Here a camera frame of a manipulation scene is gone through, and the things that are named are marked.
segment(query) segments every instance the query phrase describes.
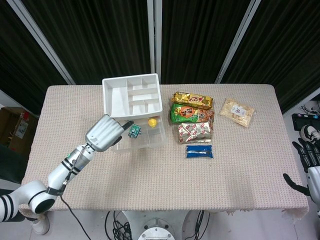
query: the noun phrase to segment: blue snack package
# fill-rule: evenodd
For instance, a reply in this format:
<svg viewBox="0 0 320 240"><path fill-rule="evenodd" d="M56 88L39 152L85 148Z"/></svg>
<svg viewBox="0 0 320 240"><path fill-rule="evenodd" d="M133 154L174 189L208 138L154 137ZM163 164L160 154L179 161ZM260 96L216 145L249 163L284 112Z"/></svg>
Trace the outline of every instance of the blue snack package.
<svg viewBox="0 0 320 240"><path fill-rule="evenodd" d="M212 145L187 145L186 158L208 157L213 159Z"/></svg>

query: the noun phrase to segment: black curtain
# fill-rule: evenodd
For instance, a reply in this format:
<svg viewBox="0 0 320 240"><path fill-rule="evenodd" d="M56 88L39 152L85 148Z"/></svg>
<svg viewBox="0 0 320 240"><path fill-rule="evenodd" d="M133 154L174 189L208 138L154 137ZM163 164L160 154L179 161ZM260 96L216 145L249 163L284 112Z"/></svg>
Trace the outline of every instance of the black curtain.
<svg viewBox="0 0 320 240"><path fill-rule="evenodd" d="M24 0L77 84L150 73L146 0Z"/></svg>
<svg viewBox="0 0 320 240"><path fill-rule="evenodd" d="M262 0L221 83L271 84L284 113L320 87L320 1Z"/></svg>
<svg viewBox="0 0 320 240"><path fill-rule="evenodd" d="M163 0L161 83L214 83L249 2Z"/></svg>
<svg viewBox="0 0 320 240"><path fill-rule="evenodd" d="M0 22L0 89L39 114L47 88L66 82L4 0Z"/></svg>

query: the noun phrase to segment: clear plastic bag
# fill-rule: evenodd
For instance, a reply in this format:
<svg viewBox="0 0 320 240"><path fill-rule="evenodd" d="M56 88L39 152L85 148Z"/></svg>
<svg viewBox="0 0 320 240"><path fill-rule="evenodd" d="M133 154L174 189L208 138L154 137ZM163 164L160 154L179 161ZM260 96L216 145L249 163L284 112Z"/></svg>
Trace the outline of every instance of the clear plastic bag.
<svg viewBox="0 0 320 240"><path fill-rule="evenodd" d="M219 114L248 128L254 113L253 107L241 104L233 98L227 98Z"/></svg>

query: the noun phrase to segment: small green toy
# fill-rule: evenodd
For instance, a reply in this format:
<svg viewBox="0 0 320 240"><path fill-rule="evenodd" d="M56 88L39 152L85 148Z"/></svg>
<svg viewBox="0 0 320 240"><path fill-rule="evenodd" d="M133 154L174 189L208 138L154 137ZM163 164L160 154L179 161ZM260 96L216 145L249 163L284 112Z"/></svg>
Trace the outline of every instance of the small green toy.
<svg viewBox="0 0 320 240"><path fill-rule="evenodd" d="M133 124L129 130L128 136L129 138L134 138L136 139L139 134L141 134L141 127L138 125Z"/></svg>

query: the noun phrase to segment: packaged food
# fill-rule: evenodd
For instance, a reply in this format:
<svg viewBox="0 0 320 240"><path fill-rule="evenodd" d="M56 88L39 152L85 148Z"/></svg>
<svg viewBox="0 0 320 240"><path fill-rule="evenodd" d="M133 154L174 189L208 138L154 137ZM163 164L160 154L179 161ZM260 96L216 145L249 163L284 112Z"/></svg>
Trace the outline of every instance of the packaged food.
<svg viewBox="0 0 320 240"><path fill-rule="evenodd" d="M170 119L173 124L213 122L215 117L215 112L212 110L198 109L176 103L172 104L170 111Z"/></svg>
<svg viewBox="0 0 320 240"><path fill-rule="evenodd" d="M183 122L178 126L179 144L209 143L211 142L211 123L206 122Z"/></svg>
<svg viewBox="0 0 320 240"><path fill-rule="evenodd" d="M227 98L219 114L248 128L254 112L253 107L240 104L233 98Z"/></svg>
<svg viewBox="0 0 320 240"><path fill-rule="evenodd" d="M212 145L187 145L186 158L208 157L213 159Z"/></svg>
<svg viewBox="0 0 320 240"><path fill-rule="evenodd" d="M205 110L212 109L214 105L214 99L210 96L202 96L180 91L173 94L172 102Z"/></svg>

